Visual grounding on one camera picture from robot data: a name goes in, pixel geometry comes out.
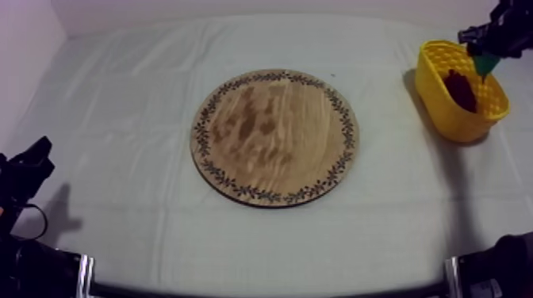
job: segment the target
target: round wooden board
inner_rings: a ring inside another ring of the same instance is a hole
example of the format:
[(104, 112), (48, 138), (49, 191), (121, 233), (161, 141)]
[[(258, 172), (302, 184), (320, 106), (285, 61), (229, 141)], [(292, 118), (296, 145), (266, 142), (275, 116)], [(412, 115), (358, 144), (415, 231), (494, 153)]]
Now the round wooden board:
[(347, 101), (309, 74), (253, 71), (214, 90), (194, 118), (190, 150), (207, 182), (240, 203), (304, 204), (346, 176), (359, 144)]

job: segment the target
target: white wall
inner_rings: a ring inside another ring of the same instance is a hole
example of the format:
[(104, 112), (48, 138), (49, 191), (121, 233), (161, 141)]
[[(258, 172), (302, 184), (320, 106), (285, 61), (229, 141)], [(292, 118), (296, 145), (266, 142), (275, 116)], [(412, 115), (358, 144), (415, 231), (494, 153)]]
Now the white wall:
[(52, 0), (71, 36), (185, 17), (340, 13), (461, 29), (487, 22), (498, 0)]
[(0, 150), (65, 39), (50, 0), (0, 0)]

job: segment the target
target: wrinkled white cloth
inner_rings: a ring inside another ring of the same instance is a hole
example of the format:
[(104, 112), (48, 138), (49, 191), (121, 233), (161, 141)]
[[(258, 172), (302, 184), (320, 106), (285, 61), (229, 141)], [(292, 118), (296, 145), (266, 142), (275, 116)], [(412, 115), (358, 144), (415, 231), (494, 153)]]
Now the wrinkled white cloth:
[[(96, 257), (98, 281), (222, 296), (424, 285), (441, 278), (444, 258), (533, 230), (533, 59), (497, 68), (510, 115), (483, 142), (456, 147), (424, 125), (412, 84), (419, 46), (455, 37), (359, 17), (265, 15), (69, 40), (7, 154), (50, 137), (56, 171), (34, 199), (50, 216), (44, 241)], [(297, 208), (227, 200), (190, 156), (209, 93), (265, 68), (322, 78), (359, 122), (351, 172)], [(27, 211), (17, 229), (30, 226), (40, 228)]]

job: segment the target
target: red food item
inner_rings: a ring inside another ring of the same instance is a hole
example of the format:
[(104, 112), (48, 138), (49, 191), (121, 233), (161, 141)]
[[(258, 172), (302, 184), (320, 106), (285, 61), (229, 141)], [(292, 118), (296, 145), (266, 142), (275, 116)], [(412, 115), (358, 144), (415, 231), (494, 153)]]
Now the red food item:
[(450, 69), (449, 75), (444, 79), (444, 85), (448, 89), (451, 98), (463, 109), (475, 113), (477, 112), (477, 102), (472, 88), (466, 76)]

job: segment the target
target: yellow plastic basket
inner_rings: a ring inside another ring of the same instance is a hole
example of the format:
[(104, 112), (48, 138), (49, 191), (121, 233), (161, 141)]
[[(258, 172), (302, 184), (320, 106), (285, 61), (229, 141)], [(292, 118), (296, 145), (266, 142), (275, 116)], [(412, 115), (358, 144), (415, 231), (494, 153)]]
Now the yellow plastic basket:
[[(477, 100), (476, 113), (461, 108), (448, 93), (443, 78), (450, 69), (468, 78)], [(484, 136), (509, 113), (509, 100), (496, 79), (490, 74), (483, 84), (466, 49), (449, 41), (422, 44), (415, 84), (437, 130), (455, 142), (470, 142)]]

